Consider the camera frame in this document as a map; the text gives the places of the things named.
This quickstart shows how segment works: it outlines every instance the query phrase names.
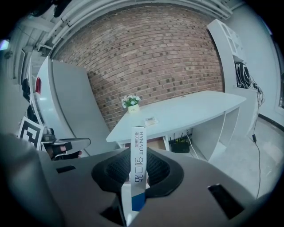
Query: desk leg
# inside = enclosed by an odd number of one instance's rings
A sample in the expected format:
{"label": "desk leg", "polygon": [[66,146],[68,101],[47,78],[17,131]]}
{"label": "desk leg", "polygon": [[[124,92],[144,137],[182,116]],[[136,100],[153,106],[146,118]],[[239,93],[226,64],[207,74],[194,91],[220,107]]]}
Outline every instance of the desk leg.
{"label": "desk leg", "polygon": [[116,142],[116,143],[118,144],[119,148],[125,148],[125,144],[122,144],[120,142]]}
{"label": "desk leg", "polygon": [[165,143],[166,151],[170,151],[168,135],[163,136],[163,140],[164,140],[164,143]]}

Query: white ceiling beam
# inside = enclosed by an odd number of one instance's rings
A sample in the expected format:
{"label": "white ceiling beam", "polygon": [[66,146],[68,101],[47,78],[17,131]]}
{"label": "white ceiling beam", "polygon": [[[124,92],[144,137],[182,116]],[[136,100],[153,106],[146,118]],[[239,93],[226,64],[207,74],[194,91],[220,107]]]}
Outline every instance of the white ceiling beam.
{"label": "white ceiling beam", "polygon": [[32,28],[36,28],[39,29],[41,31],[45,31],[45,32],[50,32],[51,29],[55,26],[54,23],[43,19],[41,17],[33,17],[33,18],[28,18],[24,21],[22,21],[21,23],[24,26],[27,27],[32,27]]}

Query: floor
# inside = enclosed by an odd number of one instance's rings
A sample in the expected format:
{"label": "floor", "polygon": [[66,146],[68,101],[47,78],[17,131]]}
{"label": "floor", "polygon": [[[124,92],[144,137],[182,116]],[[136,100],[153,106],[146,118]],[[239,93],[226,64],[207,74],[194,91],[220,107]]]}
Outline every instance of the floor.
{"label": "floor", "polygon": [[[252,141],[252,134],[253,130],[246,137],[233,136],[226,152],[210,163],[239,182],[256,197],[259,184],[259,155]],[[260,197],[274,188],[281,174],[284,165],[284,132],[258,118],[255,134],[260,148]],[[194,153],[186,155],[196,157]],[[203,155],[198,151],[197,155],[204,160]],[[124,184],[122,187],[122,203],[126,221],[130,223],[138,214],[131,210],[130,184]]]}

